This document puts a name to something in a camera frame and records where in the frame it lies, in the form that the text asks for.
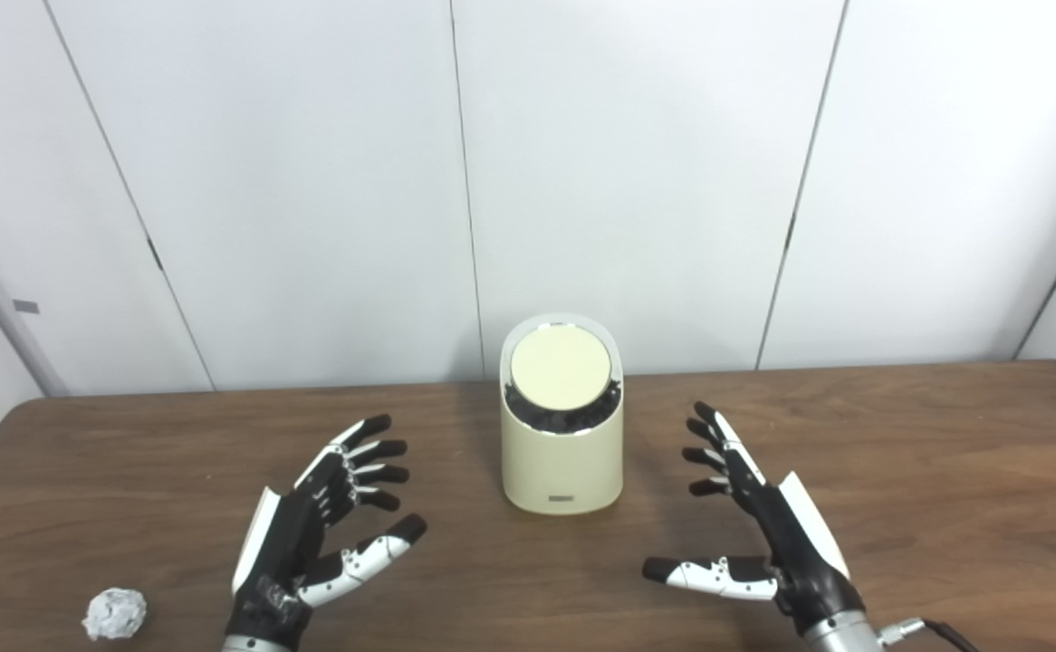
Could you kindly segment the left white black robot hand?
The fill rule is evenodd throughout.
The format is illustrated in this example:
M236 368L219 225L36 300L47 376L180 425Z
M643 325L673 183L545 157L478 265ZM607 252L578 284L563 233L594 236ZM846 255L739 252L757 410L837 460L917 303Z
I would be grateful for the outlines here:
M355 508L400 507L380 488L409 479L408 469L386 464L407 452L403 440L379 440L391 425L389 414L355 422L322 447L291 491L264 488L235 562L223 649L297 651L317 608L362 586L425 536L423 517L409 514L378 536L322 553L329 528Z

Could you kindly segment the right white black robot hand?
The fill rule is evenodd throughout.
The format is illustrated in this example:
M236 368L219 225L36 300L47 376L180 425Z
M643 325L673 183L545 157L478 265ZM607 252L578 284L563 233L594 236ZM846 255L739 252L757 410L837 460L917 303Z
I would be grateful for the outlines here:
M774 484L763 478L747 446L713 406L697 400L689 432L706 448L685 448L690 463L702 464L713 476L689 486L694 496L725 495L752 517L763 534L763 557L723 554L714 560L672 560L649 557L641 575L676 589L702 591L724 599L772 602L792 620L798 635L818 626L834 626L847 612L863 614L865 603L850 580L829 525L802 485L786 476Z

